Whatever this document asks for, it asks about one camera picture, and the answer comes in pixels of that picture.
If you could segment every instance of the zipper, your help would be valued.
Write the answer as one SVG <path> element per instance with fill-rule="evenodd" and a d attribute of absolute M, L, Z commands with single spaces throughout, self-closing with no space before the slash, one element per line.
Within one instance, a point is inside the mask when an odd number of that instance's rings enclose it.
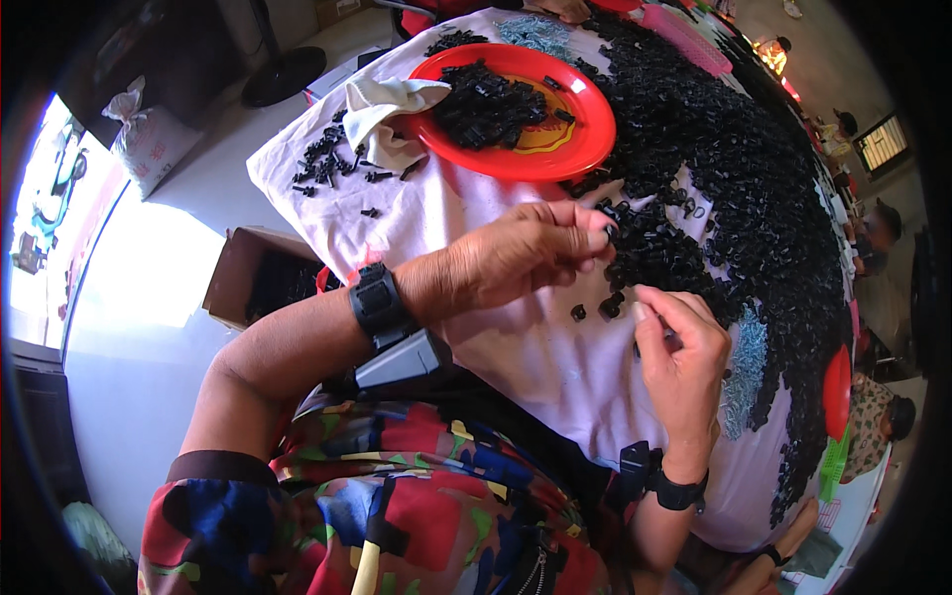
<path fill-rule="evenodd" d="M 539 583 L 536 585 L 535 595 L 540 595 L 542 593 L 542 585 L 545 584 L 545 560 L 548 558 L 548 554 L 545 553 L 545 550 L 541 547 L 539 548 L 539 557 L 536 558 L 536 564 L 532 567 L 532 572 L 529 573 L 526 582 L 523 583 L 523 586 L 519 589 L 519 592 L 516 595 L 524 595 L 526 589 L 532 583 L 532 580 L 535 578 L 536 571 L 539 572 Z"/>

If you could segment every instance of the red plastic plate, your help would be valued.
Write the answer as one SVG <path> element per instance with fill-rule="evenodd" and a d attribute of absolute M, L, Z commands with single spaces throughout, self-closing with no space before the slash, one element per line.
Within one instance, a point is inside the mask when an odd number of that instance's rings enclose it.
<path fill-rule="evenodd" d="M 550 115 L 526 128 L 514 150 L 489 147 L 463 149 L 437 126 L 432 113 L 409 116 L 409 131 L 444 159 L 473 171 L 507 180 L 558 182 L 600 165 L 615 146 L 615 116 L 605 96 L 583 74 L 562 60 L 537 50 L 509 44 L 472 44 L 441 51 L 424 61 L 410 78 L 437 80 L 442 69 L 486 59 L 486 67 L 509 80 L 521 80 L 545 94 L 550 111 L 561 108 L 575 116 L 568 124 Z M 555 90 L 546 76 L 562 85 Z"/>
<path fill-rule="evenodd" d="M 617 12 L 631 12 L 642 7 L 642 0 L 592 0 L 592 2 L 603 9 L 615 10 Z"/>
<path fill-rule="evenodd" d="M 850 383 L 849 350 L 841 346 L 823 378 L 823 408 L 826 410 L 826 435 L 840 440 L 849 420 Z"/>

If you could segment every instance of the window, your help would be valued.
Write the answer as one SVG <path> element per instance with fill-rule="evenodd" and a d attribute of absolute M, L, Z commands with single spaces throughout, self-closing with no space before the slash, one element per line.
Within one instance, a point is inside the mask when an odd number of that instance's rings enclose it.
<path fill-rule="evenodd" d="M 890 114 L 853 142 L 863 167 L 873 179 L 909 157 L 909 146 L 896 114 Z"/>

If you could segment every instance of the woman in camouflage shirt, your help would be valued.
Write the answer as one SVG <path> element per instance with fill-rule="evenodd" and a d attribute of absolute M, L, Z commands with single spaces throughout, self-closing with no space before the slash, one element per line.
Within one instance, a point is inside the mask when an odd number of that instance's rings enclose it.
<path fill-rule="evenodd" d="M 860 372 L 853 374 L 849 398 L 849 455 L 840 479 L 848 484 L 883 459 L 886 445 L 909 435 L 916 420 L 911 399 L 893 394 Z"/>

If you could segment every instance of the right hand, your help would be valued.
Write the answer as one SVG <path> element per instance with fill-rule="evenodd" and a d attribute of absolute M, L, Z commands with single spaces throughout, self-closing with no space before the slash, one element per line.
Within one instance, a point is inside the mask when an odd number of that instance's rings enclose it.
<path fill-rule="evenodd" d="M 664 475 L 676 484 L 696 484 L 721 433 L 717 411 L 730 335 L 697 295 L 646 286 L 635 287 L 635 293 L 642 376 L 668 436 Z M 678 333 L 682 347 L 669 348 L 659 315 Z"/>

